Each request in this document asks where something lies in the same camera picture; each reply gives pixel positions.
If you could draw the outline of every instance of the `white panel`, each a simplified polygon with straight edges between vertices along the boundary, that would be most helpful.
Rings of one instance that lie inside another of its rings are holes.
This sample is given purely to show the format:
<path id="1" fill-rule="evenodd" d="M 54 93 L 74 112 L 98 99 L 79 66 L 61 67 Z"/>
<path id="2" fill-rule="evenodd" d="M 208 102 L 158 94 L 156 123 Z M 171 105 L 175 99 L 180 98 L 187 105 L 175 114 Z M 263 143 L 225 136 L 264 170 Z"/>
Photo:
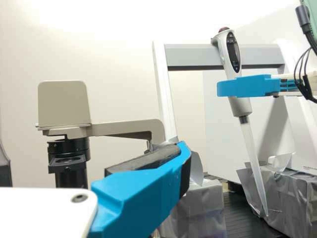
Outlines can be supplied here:
<path id="1" fill-rule="evenodd" d="M 86 189 L 0 188 L 0 237 L 86 237 L 97 196 Z M 82 202 L 72 202 L 85 195 Z"/>

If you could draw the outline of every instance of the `screw hole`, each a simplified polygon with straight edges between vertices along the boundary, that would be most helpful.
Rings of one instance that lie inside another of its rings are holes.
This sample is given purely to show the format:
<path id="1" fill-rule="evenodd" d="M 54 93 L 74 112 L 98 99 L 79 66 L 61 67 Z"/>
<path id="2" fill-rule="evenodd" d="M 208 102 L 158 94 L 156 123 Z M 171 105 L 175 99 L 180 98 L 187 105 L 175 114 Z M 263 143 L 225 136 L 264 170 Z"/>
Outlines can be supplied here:
<path id="1" fill-rule="evenodd" d="M 72 201 L 72 202 L 75 202 L 75 203 L 78 203 L 78 202 L 83 202 L 83 201 L 85 201 L 87 198 L 88 198 L 88 196 L 85 195 L 85 194 L 78 194 L 78 195 L 74 196 L 74 197 L 71 199 L 71 201 Z"/>

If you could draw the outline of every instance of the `white wall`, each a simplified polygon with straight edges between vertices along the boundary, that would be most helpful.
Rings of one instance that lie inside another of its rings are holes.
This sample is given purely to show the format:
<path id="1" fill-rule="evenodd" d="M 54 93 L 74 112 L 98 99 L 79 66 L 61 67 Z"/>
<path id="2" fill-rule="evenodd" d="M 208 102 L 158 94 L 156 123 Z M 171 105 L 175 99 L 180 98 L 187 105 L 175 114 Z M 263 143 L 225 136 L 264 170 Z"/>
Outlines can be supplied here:
<path id="1" fill-rule="evenodd" d="M 237 28 L 288 3 L 1 1 L 0 125 L 14 186 L 54 186 L 47 169 L 50 138 L 34 127 L 39 82 L 85 81 L 93 122 L 158 118 L 152 40 L 209 43 L 220 27 Z M 206 168 L 202 73 L 173 72 L 170 80 L 179 138 L 201 154 Z M 102 178 L 104 167 L 138 156 L 145 147 L 144 141 L 92 138 L 89 180 Z"/>

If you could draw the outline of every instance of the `cable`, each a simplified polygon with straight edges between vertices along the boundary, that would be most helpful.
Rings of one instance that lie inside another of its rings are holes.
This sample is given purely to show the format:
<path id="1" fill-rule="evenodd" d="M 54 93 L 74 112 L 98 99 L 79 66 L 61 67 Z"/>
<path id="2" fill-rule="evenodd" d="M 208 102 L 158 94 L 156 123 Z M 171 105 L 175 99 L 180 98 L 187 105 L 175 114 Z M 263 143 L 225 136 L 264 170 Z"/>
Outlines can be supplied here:
<path id="1" fill-rule="evenodd" d="M 296 86 L 297 86 L 297 84 L 298 84 L 297 79 L 296 79 L 297 66 L 298 66 L 298 64 L 299 64 L 299 61 L 304 57 L 304 55 L 305 55 L 309 50 L 310 50 L 310 48 L 307 49 L 307 50 L 300 56 L 300 58 L 298 59 L 296 65 L 295 65 L 295 69 L 294 69 L 294 81 L 295 81 Z"/>
<path id="2" fill-rule="evenodd" d="M 307 54 L 308 51 L 305 51 L 303 57 L 302 57 L 302 60 L 301 60 L 301 66 L 299 68 L 299 80 L 300 82 L 302 81 L 302 77 L 301 77 L 301 73 L 302 73 L 302 67 L 303 67 L 303 62 L 304 62 L 304 58 L 305 58 L 305 55 Z"/>
<path id="3" fill-rule="evenodd" d="M 316 41 L 314 39 L 314 36 L 313 36 L 312 32 L 309 31 L 305 35 L 306 35 L 306 38 L 307 38 L 309 44 L 311 45 L 314 53 L 317 55 L 317 43 L 316 43 Z"/>
<path id="4" fill-rule="evenodd" d="M 309 54 L 311 53 L 312 49 L 310 48 L 307 54 L 307 58 L 306 58 L 306 62 L 305 62 L 305 66 L 304 66 L 304 75 L 307 75 L 306 73 L 306 67 L 307 67 L 307 63 L 308 63 L 308 59 L 309 59 Z"/>
<path id="5" fill-rule="evenodd" d="M 313 49 L 314 53 L 317 56 L 317 42 L 314 39 L 313 36 L 313 32 L 312 32 L 312 26 L 311 26 L 311 20 L 310 20 L 310 14 L 309 14 L 309 9 L 305 4 L 301 4 L 300 6 L 298 6 L 296 8 L 296 14 L 297 14 L 297 18 L 298 18 L 298 22 L 299 25 L 301 26 L 304 35 L 306 36 L 309 44 L 311 45 L 311 47 L 305 51 L 302 56 L 298 59 L 295 69 L 294 69 L 294 82 L 298 88 L 298 90 L 303 94 L 303 96 L 305 97 L 305 99 L 307 100 L 311 100 L 314 103 L 317 103 L 317 99 L 314 98 L 313 93 L 312 93 L 312 88 L 311 85 L 309 83 L 309 79 L 307 76 L 307 63 L 308 63 L 308 59 L 309 59 L 309 55 L 311 52 L 311 49 Z M 301 72 L 302 72 L 302 66 L 303 66 L 303 62 L 304 62 L 304 58 L 305 55 L 307 54 L 307 58 L 305 61 L 305 65 L 304 65 L 304 76 L 303 76 L 303 81 L 302 81 L 302 77 L 301 77 Z M 299 61 L 301 61 L 301 66 L 299 69 L 299 82 L 296 79 L 296 70 L 297 70 L 297 66 L 299 64 Z"/>

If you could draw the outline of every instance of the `gray metal bar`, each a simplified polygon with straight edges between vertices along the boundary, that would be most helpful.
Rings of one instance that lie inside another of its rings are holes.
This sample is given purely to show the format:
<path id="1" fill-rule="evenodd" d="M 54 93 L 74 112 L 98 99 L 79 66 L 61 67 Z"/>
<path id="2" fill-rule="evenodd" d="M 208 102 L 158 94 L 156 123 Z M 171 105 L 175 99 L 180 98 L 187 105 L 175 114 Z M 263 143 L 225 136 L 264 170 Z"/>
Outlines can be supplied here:
<path id="1" fill-rule="evenodd" d="M 280 68 L 285 62 L 277 44 L 240 45 L 242 68 Z M 223 69 L 212 44 L 165 45 L 168 71 Z"/>

